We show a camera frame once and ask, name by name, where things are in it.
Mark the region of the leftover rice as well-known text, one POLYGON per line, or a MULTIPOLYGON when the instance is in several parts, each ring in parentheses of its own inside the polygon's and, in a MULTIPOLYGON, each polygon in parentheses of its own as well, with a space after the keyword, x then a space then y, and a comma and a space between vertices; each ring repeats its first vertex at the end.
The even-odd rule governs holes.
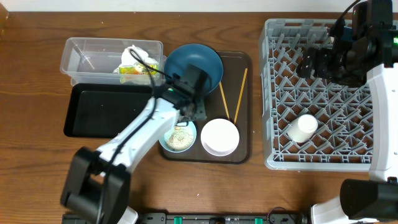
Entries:
POLYGON ((171 151, 184 151, 194 142, 193 131, 189 127, 176 126, 164 136, 165 144, 171 151))

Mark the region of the light blue bowl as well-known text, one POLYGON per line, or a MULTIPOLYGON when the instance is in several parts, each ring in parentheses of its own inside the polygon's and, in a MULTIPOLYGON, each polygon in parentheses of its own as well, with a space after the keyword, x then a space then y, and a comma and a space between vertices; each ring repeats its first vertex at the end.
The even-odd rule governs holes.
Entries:
POLYGON ((193 121, 177 123, 159 139, 160 145, 169 152, 180 153, 190 149, 197 137, 193 121))

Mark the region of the white pink bowl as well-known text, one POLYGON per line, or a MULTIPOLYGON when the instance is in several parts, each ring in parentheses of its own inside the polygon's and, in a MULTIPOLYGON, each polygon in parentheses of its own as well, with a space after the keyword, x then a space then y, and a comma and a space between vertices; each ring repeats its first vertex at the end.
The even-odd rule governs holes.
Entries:
POLYGON ((203 148, 211 155, 224 157, 234 152, 240 140, 237 127, 227 119, 212 119, 201 130, 203 148))

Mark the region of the white napkin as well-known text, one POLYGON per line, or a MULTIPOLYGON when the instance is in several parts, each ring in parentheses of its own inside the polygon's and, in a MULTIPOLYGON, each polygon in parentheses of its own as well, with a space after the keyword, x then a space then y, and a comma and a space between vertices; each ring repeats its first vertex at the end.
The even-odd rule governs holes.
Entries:
MULTIPOLYGON (((132 45, 132 46, 124 49, 124 52, 122 53, 122 56, 121 56, 121 64, 118 67, 134 65, 136 63, 140 63, 149 69, 151 69, 151 67, 149 65, 156 64, 156 65, 158 65, 158 67, 160 65, 159 62, 156 61, 154 58, 150 57, 149 54, 145 50, 143 50, 142 48, 137 47, 135 45, 132 45)), ((161 81, 160 73, 157 72, 157 74, 154 77, 153 76, 151 76, 151 77, 156 85, 158 85, 160 83, 160 81, 161 81)), ((132 83, 132 84, 136 84, 136 85, 150 85, 151 81, 150 81, 150 83, 146 83, 146 84, 133 83, 133 82, 127 82, 127 83, 132 83)))

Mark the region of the white cream cup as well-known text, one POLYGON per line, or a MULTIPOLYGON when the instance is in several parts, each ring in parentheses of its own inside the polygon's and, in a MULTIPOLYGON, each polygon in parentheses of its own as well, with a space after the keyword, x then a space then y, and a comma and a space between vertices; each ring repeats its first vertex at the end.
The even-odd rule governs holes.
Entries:
POLYGON ((310 114, 303 114, 290 123, 287 135, 291 140, 303 143, 308 141, 317 129, 317 119, 310 114))

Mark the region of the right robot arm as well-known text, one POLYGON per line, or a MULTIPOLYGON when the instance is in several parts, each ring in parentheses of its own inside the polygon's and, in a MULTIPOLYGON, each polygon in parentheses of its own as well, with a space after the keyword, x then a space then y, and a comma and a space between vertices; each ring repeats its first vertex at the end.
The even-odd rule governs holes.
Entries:
POLYGON ((355 1, 348 28, 341 15, 330 28, 332 48, 304 51, 296 68, 339 85, 369 85, 373 158, 369 180, 346 179, 340 194, 311 207, 309 223, 375 223, 397 219, 397 30, 391 0, 355 1))

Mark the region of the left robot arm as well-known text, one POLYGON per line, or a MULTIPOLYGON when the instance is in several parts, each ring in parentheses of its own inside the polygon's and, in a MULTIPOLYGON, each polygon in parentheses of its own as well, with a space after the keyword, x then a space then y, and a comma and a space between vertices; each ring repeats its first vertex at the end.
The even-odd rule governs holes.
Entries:
POLYGON ((182 76, 152 89, 138 117, 97 150, 80 148, 73 156, 60 203, 88 223, 135 224, 129 207, 131 174, 149 149, 182 119, 192 120, 197 101, 212 80, 189 65, 182 76))

